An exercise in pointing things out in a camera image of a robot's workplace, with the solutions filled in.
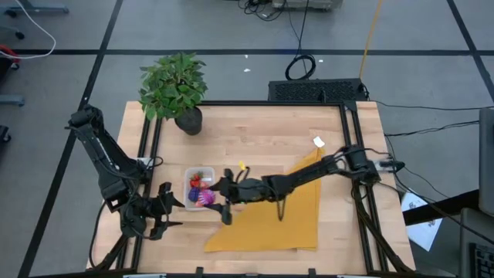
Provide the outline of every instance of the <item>potted plant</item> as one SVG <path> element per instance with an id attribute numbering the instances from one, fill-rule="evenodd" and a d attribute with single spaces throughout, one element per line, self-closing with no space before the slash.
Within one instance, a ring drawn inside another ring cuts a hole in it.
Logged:
<path id="1" fill-rule="evenodd" d="M 185 133 L 201 132 L 202 112 L 196 107 L 208 89 L 199 70 L 205 64 L 193 59 L 194 53 L 165 56 L 153 66 L 143 66 L 140 104 L 146 117 L 152 120 L 175 119 Z"/>

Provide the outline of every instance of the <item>white paper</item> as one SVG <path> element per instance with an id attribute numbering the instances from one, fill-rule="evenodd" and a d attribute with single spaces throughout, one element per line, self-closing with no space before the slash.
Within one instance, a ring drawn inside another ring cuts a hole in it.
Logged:
<path id="1" fill-rule="evenodd" d="M 406 212 L 409 209 L 418 208 L 423 205 L 427 205 L 427 203 L 422 198 L 412 193 L 405 193 L 401 200 L 401 211 Z M 436 219 L 430 222 L 407 226 L 408 238 L 428 252 L 431 250 L 435 236 L 438 234 L 441 221 L 442 219 Z"/>
<path id="2" fill-rule="evenodd" d="M 319 136 L 318 136 L 318 137 L 315 137 L 315 138 L 313 139 L 313 141 L 314 141 L 314 144 L 315 144 L 317 147 L 324 147 L 324 145 L 325 145 L 325 143 L 324 143 L 323 139 L 321 139 L 321 137 L 319 137 Z"/>

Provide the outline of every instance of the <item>floor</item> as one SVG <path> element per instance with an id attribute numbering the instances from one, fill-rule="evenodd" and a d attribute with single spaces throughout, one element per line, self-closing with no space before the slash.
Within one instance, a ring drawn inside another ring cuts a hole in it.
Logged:
<path id="1" fill-rule="evenodd" d="M 207 100 L 265 100 L 268 82 L 284 80 L 297 47 L 286 12 L 276 21 L 262 22 L 244 15 L 235 1 L 53 1 L 66 4 L 70 13 L 33 18 L 56 37 L 56 51 L 47 58 L 23 61 L 0 89 L 19 93 L 26 101 L 24 107 L 0 109 L 0 124 L 10 126 L 12 134 L 0 167 L 4 277 L 18 275 L 46 196 L 58 186 L 30 275 L 85 268 L 100 193 L 86 153 L 79 142 L 67 139 L 69 133 L 63 129 L 81 103 L 99 107 L 107 130 L 116 136 L 124 104 L 138 97 L 139 66 L 190 49 L 208 65 Z M 316 54 L 312 78 L 358 76 L 376 7 L 377 0 L 344 0 L 332 12 L 309 11 L 303 49 Z M 493 9 L 490 0 L 384 0 L 363 76 L 370 98 L 436 107 L 492 105 Z M 291 15 L 299 29 L 303 12 Z M 0 31 L 0 42 L 19 53 L 44 53 L 51 46 L 23 15 L 2 16 L 0 24 L 25 33 L 26 38 L 18 41 L 10 32 Z M 379 108 L 389 134 L 478 119 L 475 111 Z M 452 196 L 478 187 L 477 134 L 474 125 L 391 141 L 399 160 Z M 415 191 L 444 198 L 419 178 L 406 172 L 400 176 Z M 455 273 L 458 228 L 444 221 L 438 238 L 429 253 L 413 247 L 418 267 L 428 273 L 444 273 L 438 269 Z M 29 266 L 22 270 L 29 272 Z"/>

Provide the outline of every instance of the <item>purple toy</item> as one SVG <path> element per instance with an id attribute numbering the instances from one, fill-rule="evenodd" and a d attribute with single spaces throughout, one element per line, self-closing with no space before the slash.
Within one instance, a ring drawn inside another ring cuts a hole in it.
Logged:
<path id="1" fill-rule="evenodd" d="M 200 193 L 201 193 L 201 189 L 191 188 L 191 190 L 188 192 L 188 199 L 191 200 L 191 202 L 197 202 Z"/>
<path id="2" fill-rule="evenodd" d="M 215 202 L 215 193 L 209 189 L 204 189 L 199 193 L 198 202 L 201 205 L 210 205 Z"/>

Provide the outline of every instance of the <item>keyboard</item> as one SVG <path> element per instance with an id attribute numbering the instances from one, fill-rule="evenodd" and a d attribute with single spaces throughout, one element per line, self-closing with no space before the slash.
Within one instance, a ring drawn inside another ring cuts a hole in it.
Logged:
<path id="1" fill-rule="evenodd" d="M 470 243 L 472 277 L 494 278 L 494 249 Z"/>

